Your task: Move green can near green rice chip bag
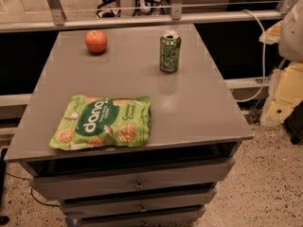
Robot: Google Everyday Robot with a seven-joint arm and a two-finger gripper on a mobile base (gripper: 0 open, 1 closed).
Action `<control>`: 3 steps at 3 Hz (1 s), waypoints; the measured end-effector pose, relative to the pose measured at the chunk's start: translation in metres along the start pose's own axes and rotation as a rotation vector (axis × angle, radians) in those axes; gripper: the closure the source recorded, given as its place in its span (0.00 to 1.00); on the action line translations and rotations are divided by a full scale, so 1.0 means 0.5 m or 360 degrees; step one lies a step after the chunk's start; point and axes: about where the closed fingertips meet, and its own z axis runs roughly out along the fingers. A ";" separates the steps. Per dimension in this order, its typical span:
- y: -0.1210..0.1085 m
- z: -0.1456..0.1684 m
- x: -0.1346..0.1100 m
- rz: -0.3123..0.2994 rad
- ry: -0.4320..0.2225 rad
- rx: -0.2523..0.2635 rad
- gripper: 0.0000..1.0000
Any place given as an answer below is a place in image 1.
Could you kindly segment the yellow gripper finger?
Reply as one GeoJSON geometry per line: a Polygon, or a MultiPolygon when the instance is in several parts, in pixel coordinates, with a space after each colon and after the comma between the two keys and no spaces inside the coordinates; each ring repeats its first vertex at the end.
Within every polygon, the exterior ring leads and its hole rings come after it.
{"type": "Polygon", "coordinates": [[[276,127],[282,124],[303,101],[303,64],[292,61],[285,69],[275,69],[268,97],[262,109],[260,124],[276,127]]]}
{"type": "Polygon", "coordinates": [[[278,44],[280,41],[280,30],[282,22],[279,21],[265,30],[259,37],[259,41],[264,44],[278,44]]]}

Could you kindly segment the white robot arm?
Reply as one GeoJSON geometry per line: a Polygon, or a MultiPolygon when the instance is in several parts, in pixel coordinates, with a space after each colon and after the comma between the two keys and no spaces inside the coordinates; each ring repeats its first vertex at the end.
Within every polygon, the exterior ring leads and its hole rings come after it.
{"type": "Polygon", "coordinates": [[[259,40],[278,44],[279,55],[290,62],[285,69],[275,69],[270,76],[260,124],[282,124],[303,101],[303,0],[298,0],[282,21],[277,22],[259,40]]]}

